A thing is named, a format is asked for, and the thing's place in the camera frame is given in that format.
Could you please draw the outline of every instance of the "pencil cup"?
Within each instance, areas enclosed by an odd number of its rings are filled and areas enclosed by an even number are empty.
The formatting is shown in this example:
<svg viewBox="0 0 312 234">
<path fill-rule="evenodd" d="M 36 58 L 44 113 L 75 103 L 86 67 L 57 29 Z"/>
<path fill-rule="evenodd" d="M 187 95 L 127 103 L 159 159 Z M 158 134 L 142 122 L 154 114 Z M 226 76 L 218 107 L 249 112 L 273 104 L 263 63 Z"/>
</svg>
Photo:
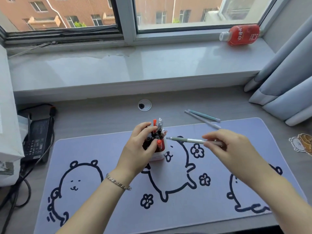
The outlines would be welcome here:
<svg viewBox="0 0 312 234">
<path fill-rule="evenodd" d="M 167 140 L 164 138 L 164 139 L 162 139 L 162 141 L 163 141 L 162 151 L 154 153 L 152 158 L 150 159 L 150 162 L 151 161 L 156 161 L 156 160 L 162 160 L 162 159 L 165 158 L 165 154 L 166 154 L 166 151 L 167 151 Z"/>
</svg>

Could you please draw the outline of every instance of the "red bottle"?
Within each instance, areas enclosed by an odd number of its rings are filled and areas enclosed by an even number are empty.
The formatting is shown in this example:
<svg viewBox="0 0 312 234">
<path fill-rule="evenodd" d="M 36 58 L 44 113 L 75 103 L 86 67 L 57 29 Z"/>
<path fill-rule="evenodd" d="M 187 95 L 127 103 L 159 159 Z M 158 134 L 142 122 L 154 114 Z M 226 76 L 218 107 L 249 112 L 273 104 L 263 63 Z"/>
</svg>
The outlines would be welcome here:
<svg viewBox="0 0 312 234">
<path fill-rule="evenodd" d="M 258 25 L 233 26 L 229 32 L 220 34 L 220 41 L 227 41 L 230 46 L 254 43 L 259 37 Z"/>
</svg>

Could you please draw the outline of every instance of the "bottle cap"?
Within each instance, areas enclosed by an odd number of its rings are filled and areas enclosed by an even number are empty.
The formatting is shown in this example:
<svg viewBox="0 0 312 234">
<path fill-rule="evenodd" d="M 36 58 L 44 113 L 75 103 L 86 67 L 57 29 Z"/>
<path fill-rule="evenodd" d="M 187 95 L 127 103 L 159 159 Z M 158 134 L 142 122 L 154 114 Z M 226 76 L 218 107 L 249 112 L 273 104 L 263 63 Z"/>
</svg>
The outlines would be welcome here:
<svg viewBox="0 0 312 234">
<path fill-rule="evenodd" d="M 220 41 L 229 41 L 232 38 L 231 32 L 222 32 L 220 33 Z"/>
</svg>

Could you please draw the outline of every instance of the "bracelet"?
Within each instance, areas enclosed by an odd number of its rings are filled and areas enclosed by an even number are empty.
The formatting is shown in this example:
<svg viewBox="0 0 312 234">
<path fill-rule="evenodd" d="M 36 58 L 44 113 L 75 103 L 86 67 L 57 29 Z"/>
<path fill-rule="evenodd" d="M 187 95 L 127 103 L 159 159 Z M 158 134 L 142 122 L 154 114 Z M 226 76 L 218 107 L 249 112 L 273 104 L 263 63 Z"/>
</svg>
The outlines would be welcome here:
<svg viewBox="0 0 312 234">
<path fill-rule="evenodd" d="M 130 191 L 132 188 L 131 186 L 127 187 L 127 186 L 124 186 L 123 184 L 119 183 L 118 181 L 116 181 L 113 177 L 111 177 L 108 173 L 106 174 L 106 178 L 108 180 L 110 180 L 111 182 L 113 182 L 114 184 L 118 185 L 119 187 L 125 189 L 125 190 L 128 190 Z"/>
</svg>

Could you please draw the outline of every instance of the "desk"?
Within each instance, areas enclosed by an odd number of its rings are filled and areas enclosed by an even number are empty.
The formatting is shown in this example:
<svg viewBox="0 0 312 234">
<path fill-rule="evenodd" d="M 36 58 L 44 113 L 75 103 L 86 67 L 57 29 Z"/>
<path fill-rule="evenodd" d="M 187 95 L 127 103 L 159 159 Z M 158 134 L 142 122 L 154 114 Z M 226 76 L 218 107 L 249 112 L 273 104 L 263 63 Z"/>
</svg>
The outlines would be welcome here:
<svg viewBox="0 0 312 234">
<path fill-rule="evenodd" d="M 159 117 L 162 118 L 165 127 L 201 123 L 185 114 L 184 110 L 186 109 L 204 112 L 221 120 L 260 117 L 274 136 L 308 201 L 312 203 L 312 157 L 305 153 L 295 152 L 288 141 L 288 138 L 299 133 L 311 133 L 307 126 L 308 123 L 289 127 L 265 112 L 261 106 L 248 103 L 250 96 L 250 93 L 243 92 L 241 86 L 235 86 L 55 102 L 53 104 L 58 109 L 54 126 L 56 141 L 71 137 L 130 131 L 140 122 L 151 121 Z M 138 102 L 144 98 L 149 99 L 153 105 L 151 110 L 147 112 L 140 111 L 137 106 Z M 48 109 L 38 108 L 33 110 L 33 119 L 47 117 L 48 113 Z M 29 204 L 15 210 L 7 234 L 33 233 L 47 170 L 48 164 L 38 166 L 29 175 L 28 181 L 32 187 L 32 197 Z M 18 203 L 23 202 L 26 196 L 27 189 L 23 185 Z M 4 211 L 0 214 L 1 227 L 4 224 L 6 215 L 7 212 Z M 267 214 L 154 233 L 199 232 L 214 234 L 276 224 L 273 215 Z"/>
</svg>

